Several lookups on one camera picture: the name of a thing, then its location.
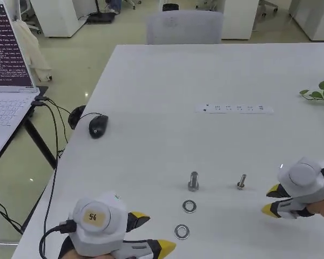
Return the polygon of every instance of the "black computer mouse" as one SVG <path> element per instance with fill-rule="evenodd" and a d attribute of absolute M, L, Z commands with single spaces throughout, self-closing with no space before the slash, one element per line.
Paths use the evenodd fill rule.
<path fill-rule="evenodd" d="M 108 123 L 108 116 L 99 115 L 91 120 L 89 123 L 89 133 L 93 139 L 98 139 L 106 132 Z"/>

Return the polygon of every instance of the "hex bolt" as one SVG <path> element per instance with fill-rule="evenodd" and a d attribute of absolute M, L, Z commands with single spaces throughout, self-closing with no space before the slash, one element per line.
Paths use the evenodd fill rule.
<path fill-rule="evenodd" d="M 240 182 L 237 183 L 238 190 L 242 190 L 245 187 L 245 185 L 244 185 L 245 179 L 246 179 L 246 174 L 243 174 L 241 176 Z"/>
<path fill-rule="evenodd" d="M 191 180 L 188 182 L 188 190 L 190 192 L 195 192 L 199 189 L 199 183 L 198 183 L 198 173 L 192 172 L 191 173 Z"/>

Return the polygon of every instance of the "gray chair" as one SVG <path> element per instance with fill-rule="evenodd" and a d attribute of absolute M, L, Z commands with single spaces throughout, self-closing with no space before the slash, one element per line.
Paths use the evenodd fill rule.
<path fill-rule="evenodd" d="M 158 12 L 147 20 L 147 44 L 219 44 L 221 12 L 179 10 Z"/>
<path fill-rule="evenodd" d="M 262 7 L 262 16 L 266 16 L 266 6 L 272 6 L 274 8 L 274 12 L 277 12 L 279 9 L 278 5 L 266 0 L 259 0 L 259 5 Z"/>

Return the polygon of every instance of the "office chair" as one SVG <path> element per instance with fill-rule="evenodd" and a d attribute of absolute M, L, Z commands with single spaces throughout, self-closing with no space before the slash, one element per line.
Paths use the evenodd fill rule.
<path fill-rule="evenodd" d="M 264 17 L 266 16 L 266 6 L 272 6 L 274 8 L 274 12 L 277 12 L 278 9 L 279 9 L 278 5 L 273 4 L 273 3 L 269 2 L 269 1 L 266 1 L 266 0 L 259 0 L 258 5 L 262 7 L 262 14 L 261 15 L 264 16 Z"/>
<path fill-rule="evenodd" d="M 40 28 L 35 26 L 34 22 L 29 21 L 29 18 L 35 15 L 30 0 L 19 0 L 18 6 L 21 11 L 20 20 L 25 21 L 31 31 L 36 31 L 37 34 L 41 34 Z"/>
<path fill-rule="evenodd" d="M 124 0 L 125 2 L 129 3 L 132 5 L 132 9 L 135 10 L 136 9 L 136 3 L 134 0 Z"/>
<path fill-rule="evenodd" d="M 221 12 L 179 10 L 158 12 L 148 18 L 147 44 L 219 44 Z"/>

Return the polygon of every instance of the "green plant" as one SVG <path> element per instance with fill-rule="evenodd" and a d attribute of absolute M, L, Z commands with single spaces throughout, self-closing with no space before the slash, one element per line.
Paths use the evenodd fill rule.
<path fill-rule="evenodd" d="M 319 101 L 324 101 L 324 81 L 320 82 L 318 85 L 320 90 L 323 90 L 323 92 L 318 92 L 318 91 L 314 91 L 310 94 L 307 94 L 309 92 L 309 90 L 302 90 L 300 91 L 300 94 L 302 97 L 304 97 L 306 100 L 319 100 Z"/>

